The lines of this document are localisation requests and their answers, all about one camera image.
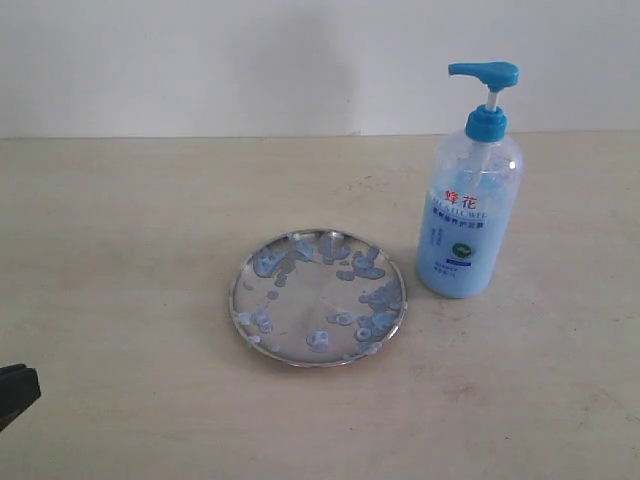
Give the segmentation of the blue pump lotion bottle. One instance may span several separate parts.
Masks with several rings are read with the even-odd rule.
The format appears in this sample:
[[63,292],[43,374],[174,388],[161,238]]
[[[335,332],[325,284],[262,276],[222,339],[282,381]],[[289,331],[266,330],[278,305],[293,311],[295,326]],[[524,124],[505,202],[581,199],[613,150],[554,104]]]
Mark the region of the blue pump lotion bottle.
[[425,196],[415,269],[421,283],[463,299],[490,283],[523,176],[523,154],[507,133],[498,96],[519,81],[509,62],[453,63],[451,76],[474,77],[488,89],[463,129],[435,152]]

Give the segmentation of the round stainless steel plate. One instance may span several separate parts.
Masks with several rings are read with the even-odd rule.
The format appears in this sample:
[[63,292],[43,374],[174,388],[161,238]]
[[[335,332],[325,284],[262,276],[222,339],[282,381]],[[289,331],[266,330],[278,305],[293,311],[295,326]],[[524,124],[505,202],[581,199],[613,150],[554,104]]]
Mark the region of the round stainless steel plate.
[[373,356],[408,310],[403,275],[375,243],[332,229],[278,235],[231,282],[239,335],[284,364],[335,367]]

